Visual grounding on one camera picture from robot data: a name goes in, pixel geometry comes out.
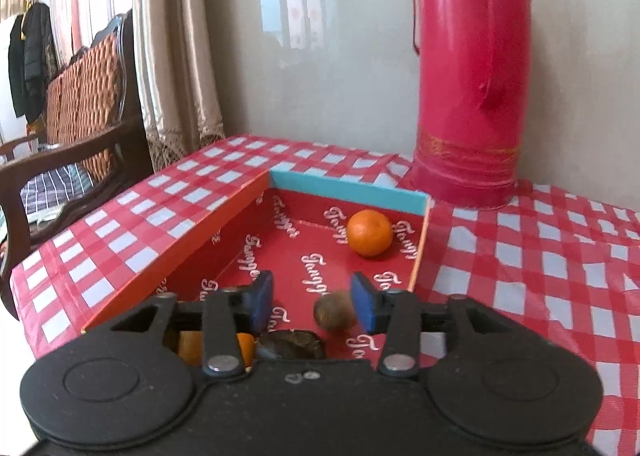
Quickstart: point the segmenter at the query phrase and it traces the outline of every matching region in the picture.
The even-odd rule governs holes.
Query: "stone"
[[[258,337],[255,358],[263,360],[322,360],[324,343],[313,331],[277,330]]]
[[[327,331],[353,328],[358,317],[351,303],[351,294],[340,290],[320,296],[314,304],[314,319],[319,327]]]

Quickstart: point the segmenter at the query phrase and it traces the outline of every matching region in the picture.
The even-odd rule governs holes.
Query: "woven chair cushion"
[[[75,143],[114,122],[121,74],[116,36],[110,34],[53,80],[47,89],[49,143]],[[115,167],[115,158],[105,150],[82,164],[94,180],[101,181]]]

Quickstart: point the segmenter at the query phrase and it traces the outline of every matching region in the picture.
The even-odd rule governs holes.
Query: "orange object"
[[[178,356],[188,366],[202,365],[202,331],[180,331]]]
[[[244,360],[244,366],[250,368],[254,363],[255,354],[255,340],[254,336],[249,333],[238,333],[238,344],[240,344],[240,350],[242,351],[242,360]]]
[[[391,246],[393,239],[391,222],[378,211],[359,211],[347,223],[347,242],[363,257],[380,255]]]

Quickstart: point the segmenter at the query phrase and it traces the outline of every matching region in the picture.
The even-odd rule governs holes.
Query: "wooden chair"
[[[138,97],[132,13],[119,15],[92,47],[60,73],[47,88],[45,147],[27,158],[0,166],[0,207],[8,239],[0,271],[0,295],[17,318],[9,286],[11,271],[42,243],[78,219],[153,173]],[[0,155],[33,139],[23,137],[0,146]],[[94,188],[65,204],[44,229],[30,230],[20,191],[29,180],[66,165],[81,163]]]

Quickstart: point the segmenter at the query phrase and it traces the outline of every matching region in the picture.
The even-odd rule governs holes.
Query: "black jacket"
[[[24,81],[35,96],[46,90],[58,69],[49,6],[34,3],[24,17]]]
[[[22,33],[22,15],[15,18],[14,27],[9,38],[9,86],[11,98],[14,100],[15,116],[24,116],[27,108],[27,86],[24,83],[24,41]]]
[[[9,81],[15,116],[27,123],[38,119],[45,108],[47,86],[58,70],[49,7],[35,3],[16,19],[9,44]],[[20,40],[20,27],[26,38]]]

